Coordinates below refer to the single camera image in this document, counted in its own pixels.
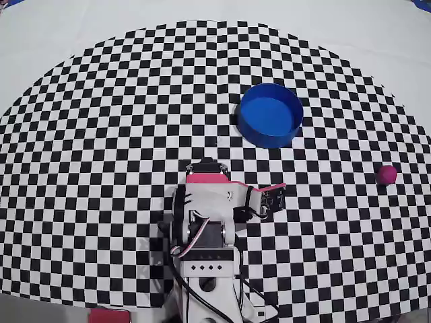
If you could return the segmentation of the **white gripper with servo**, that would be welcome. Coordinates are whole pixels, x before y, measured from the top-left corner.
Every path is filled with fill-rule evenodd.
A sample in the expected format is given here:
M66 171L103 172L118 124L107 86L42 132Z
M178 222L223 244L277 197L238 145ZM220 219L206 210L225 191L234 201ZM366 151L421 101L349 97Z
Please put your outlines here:
M257 190L228 175L228 167L212 157L186 167L185 204L213 219L252 219Z

